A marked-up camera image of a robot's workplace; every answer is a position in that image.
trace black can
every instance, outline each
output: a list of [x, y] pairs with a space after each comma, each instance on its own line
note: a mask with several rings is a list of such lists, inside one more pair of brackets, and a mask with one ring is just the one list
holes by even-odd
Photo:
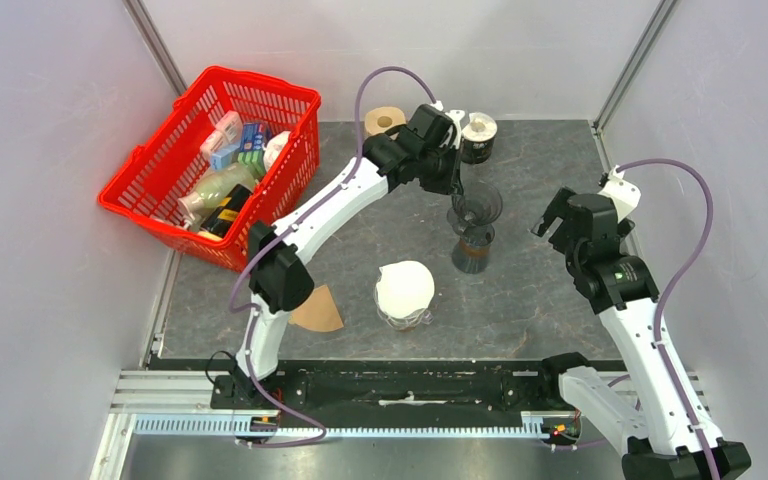
[[461, 161], [469, 165], [486, 162], [493, 153], [498, 127], [496, 121], [484, 113], [470, 113], [469, 123], [463, 129]]
[[234, 224], [234, 220], [240, 215], [243, 207], [246, 205], [246, 201], [251, 197], [251, 191], [248, 188], [237, 185], [228, 195], [222, 199], [216, 210], [205, 219], [201, 224], [201, 231], [199, 233], [209, 233], [212, 236], [223, 238], [228, 230], [231, 229], [231, 225]]

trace paper roll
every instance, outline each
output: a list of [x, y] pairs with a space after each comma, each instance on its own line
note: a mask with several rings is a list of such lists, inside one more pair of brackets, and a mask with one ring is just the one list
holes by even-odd
[[407, 123], [405, 112], [396, 107], [378, 107], [370, 110], [366, 113], [366, 118], [363, 121], [367, 137], [384, 133], [392, 127], [405, 123]]

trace bottle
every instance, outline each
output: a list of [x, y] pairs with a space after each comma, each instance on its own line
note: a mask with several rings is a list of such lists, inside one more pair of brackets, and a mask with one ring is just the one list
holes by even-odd
[[228, 193], [228, 196], [219, 203], [216, 210], [202, 223], [199, 235], [212, 240], [224, 238], [228, 230], [231, 229], [231, 225], [234, 224], [234, 221], [240, 215], [240, 211], [243, 210], [249, 197], [251, 197], [251, 190], [242, 185], [236, 185]]
[[238, 184], [253, 192], [257, 181], [245, 165], [233, 163], [218, 172], [208, 173], [202, 177], [192, 192], [178, 199], [178, 205], [190, 218], [198, 213], [204, 213], [203, 210], [209, 213], [216, 209], [222, 199]]

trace plastic bottle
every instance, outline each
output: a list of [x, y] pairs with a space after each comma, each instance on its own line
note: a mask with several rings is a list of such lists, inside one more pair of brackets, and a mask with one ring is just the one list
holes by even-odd
[[237, 184], [252, 192], [257, 185], [257, 181], [249, 169], [241, 163], [234, 163], [218, 172], [208, 173], [196, 183], [192, 192], [178, 199], [178, 204], [189, 217], [193, 217], [204, 210], [210, 212], [219, 206], [222, 199]]

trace white lid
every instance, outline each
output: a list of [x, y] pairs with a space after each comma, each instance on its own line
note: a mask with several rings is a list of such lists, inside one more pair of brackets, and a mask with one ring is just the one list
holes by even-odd
[[204, 200], [198, 192], [191, 192], [179, 198], [178, 205], [181, 207], [183, 213], [192, 217], [193, 214], [204, 208]]
[[434, 277], [416, 261], [392, 263], [380, 268], [375, 285], [378, 308], [392, 318], [406, 318], [428, 308], [434, 298]]
[[469, 114], [469, 123], [463, 129], [463, 136], [470, 142], [486, 142], [496, 136], [496, 121], [481, 112]]

